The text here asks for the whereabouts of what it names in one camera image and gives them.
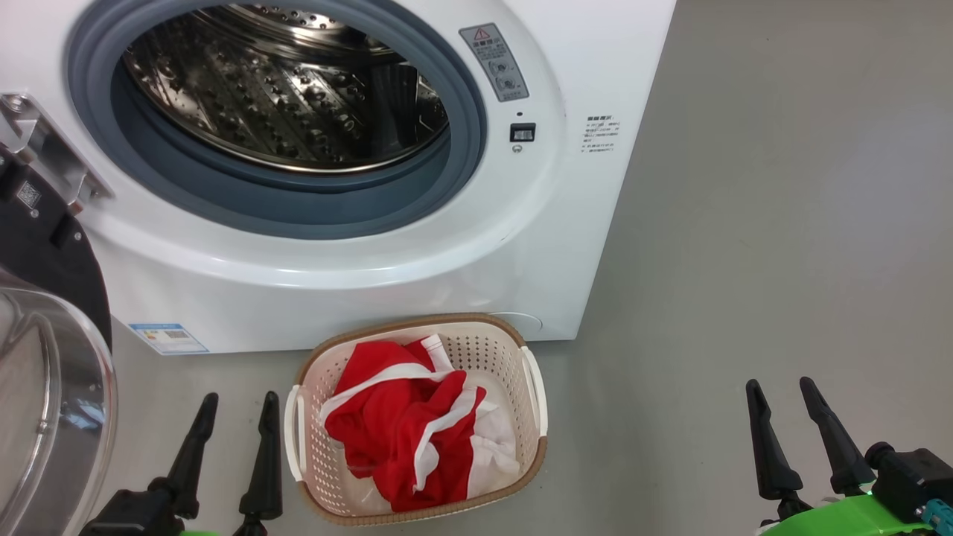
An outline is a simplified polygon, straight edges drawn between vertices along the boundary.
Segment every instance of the basket handle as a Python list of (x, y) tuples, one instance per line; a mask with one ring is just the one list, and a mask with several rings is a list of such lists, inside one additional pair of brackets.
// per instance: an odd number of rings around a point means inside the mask
[(528, 346), (519, 348), (523, 352), (523, 368), (526, 370), (527, 379), (530, 381), (530, 388), (533, 389), (533, 409), (534, 417), (537, 418), (539, 427), (539, 436), (545, 437), (549, 431), (549, 409), (546, 404), (546, 388), (542, 384), (542, 373), (539, 372), (539, 364), (536, 356), (530, 351)]
[(304, 473), (308, 470), (308, 461), (300, 457), (301, 453), (305, 452), (304, 411), (298, 408), (304, 403), (304, 397), (298, 394), (300, 388), (300, 385), (292, 387), (285, 401), (285, 455), (288, 457), (288, 466), (296, 482), (304, 480)]

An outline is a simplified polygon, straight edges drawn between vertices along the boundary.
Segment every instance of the red and white clothing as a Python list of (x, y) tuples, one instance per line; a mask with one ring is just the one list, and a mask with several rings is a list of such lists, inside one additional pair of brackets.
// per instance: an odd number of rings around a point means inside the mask
[(450, 364), (438, 335), (359, 343), (318, 416), (351, 472), (394, 512), (446, 505), (518, 478), (506, 412)]

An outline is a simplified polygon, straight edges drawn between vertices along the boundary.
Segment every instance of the red cloth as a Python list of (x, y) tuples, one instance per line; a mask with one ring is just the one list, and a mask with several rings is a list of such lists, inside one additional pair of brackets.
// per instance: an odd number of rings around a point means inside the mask
[(464, 389), (465, 381), (437, 336), (407, 346), (362, 342), (322, 406), (325, 429), (344, 444), (351, 472), (373, 477), (393, 511), (467, 499), (471, 437), (486, 391)]

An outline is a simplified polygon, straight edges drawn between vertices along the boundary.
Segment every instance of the stainless steel drum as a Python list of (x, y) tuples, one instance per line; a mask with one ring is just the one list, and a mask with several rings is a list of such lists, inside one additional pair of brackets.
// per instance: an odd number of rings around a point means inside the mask
[(140, 36), (124, 62), (179, 128), (286, 171), (388, 166), (447, 126), (439, 97), (413, 66), (318, 13), (258, 5), (193, 11)]

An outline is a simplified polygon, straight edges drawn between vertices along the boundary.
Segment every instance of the washing machine door opening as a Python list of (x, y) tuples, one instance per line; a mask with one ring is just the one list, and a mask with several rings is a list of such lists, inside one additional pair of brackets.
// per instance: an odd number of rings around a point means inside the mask
[(447, 126), (439, 96), (416, 67), (371, 35), (315, 12), (195, 10), (141, 35), (123, 63), (186, 133), (282, 170), (386, 167)]
[(388, 1), (103, 0), (73, 36), (68, 82), (127, 175), (266, 235), (407, 225), (459, 192), (486, 139), (469, 69)]

